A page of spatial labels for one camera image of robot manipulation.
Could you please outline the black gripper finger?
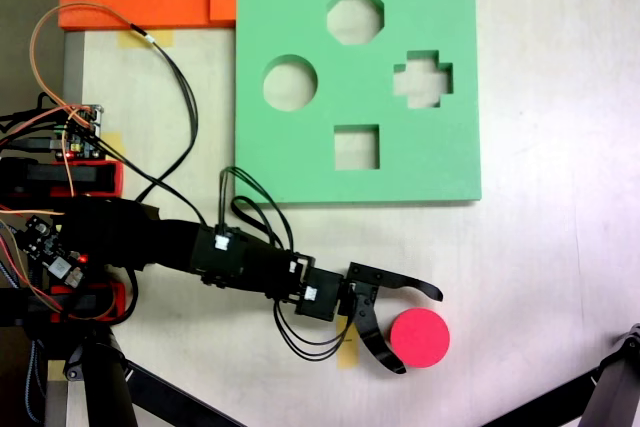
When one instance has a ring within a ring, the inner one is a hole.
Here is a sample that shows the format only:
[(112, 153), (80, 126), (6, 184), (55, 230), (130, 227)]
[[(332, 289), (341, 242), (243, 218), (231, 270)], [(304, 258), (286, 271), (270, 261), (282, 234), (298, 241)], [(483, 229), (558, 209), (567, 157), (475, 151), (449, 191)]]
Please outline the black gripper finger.
[(348, 281), (354, 284), (354, 290), (374, 300), (380, 287), (387, 289), (412, 288), (420, 291), (431, 300), (442, 302), (442, 291), (417, 278), (409, 277), (379, 268), (352, 262), (348, 269)]
[(374, 292), (356, 292), (354, 324), (360, 339), (371, 355), (388, 371), (402, 375), (407, 372), (404, 363), (387, 345), (374, 309)]

